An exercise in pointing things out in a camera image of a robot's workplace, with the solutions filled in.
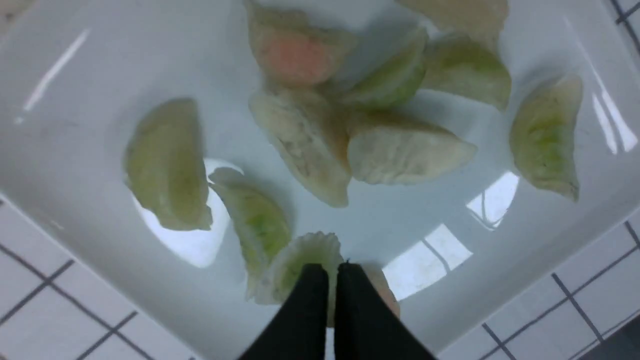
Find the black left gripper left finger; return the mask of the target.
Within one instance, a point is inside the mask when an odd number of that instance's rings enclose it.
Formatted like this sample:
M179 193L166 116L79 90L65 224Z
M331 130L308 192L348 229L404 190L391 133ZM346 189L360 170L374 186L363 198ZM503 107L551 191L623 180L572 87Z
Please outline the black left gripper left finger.
M329 306L329 275L306 264L293 290L241 360L323 360Z

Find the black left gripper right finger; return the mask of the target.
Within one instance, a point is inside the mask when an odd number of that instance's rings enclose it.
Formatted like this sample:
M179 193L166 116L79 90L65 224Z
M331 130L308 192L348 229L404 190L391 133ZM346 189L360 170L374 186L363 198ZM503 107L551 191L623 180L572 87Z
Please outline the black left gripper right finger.
M434 360L391 312L359 264L338 267L334 310L336 360Z

